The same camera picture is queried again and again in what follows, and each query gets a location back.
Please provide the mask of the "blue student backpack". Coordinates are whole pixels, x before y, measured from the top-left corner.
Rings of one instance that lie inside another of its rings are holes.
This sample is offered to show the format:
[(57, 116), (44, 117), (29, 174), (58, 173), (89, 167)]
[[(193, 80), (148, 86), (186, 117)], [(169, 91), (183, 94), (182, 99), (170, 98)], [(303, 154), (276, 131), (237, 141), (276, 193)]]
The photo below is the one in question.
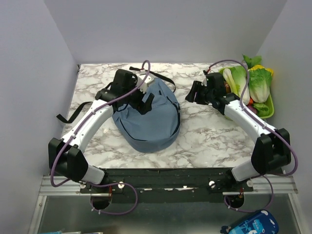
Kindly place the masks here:
[[(130, 67), (135, 73), (138, 68)], [(153, 153), (170, 146), (180, 130), (180, 106), (175, 97), (175, 89), (167, 83), (175, 83), (168, 77), (150, 71), (154, 82), (149, 86), (144, 100), (154, 94), (152, 110), (144, 115), (134, 110), (129, 104), (123, 104), (114, 112), (111, 119), (127, 142), (137, 151)]]

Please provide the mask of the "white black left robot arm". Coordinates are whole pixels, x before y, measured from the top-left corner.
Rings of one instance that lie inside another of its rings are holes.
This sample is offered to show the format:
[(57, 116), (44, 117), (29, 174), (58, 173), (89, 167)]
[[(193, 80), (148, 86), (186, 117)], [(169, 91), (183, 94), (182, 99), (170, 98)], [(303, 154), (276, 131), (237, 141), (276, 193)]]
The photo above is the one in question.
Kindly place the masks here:
[(71, 180), (90, 183), (98, 193), (107, 189), (105, 171), (87, 162), (85, 149), (103, 123), (123, 104), (133, 105), (141, 115), (151, 111), (154, 95), (148, 95), (147, 100), (143, 98), (153, 81), (150, 71), (144, 68), (139, 69), (138, 73), (118, 69), (113, 81), (96, 93), (82, 119), (62, 138), (50, 140), (48, 156), (53, 187)]

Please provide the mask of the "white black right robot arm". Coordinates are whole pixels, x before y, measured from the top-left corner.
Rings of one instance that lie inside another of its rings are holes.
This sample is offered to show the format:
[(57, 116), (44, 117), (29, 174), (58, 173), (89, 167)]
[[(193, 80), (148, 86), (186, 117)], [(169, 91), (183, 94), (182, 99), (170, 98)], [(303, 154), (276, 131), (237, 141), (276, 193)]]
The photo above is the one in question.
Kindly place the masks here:
[(206, 73), (205, 76), (204, 81), (193, 82), (186, 101), (211, 104), (238, 124), (255, 143), (251, 158), (229, 169), (220, 181), (215, 182), (215, 188), (235, 191), (247, 179), (275, 172), (290, 164), (289, 132), (267, 124), (240, 103), (236, 94), (227, 93), (220, 73)]

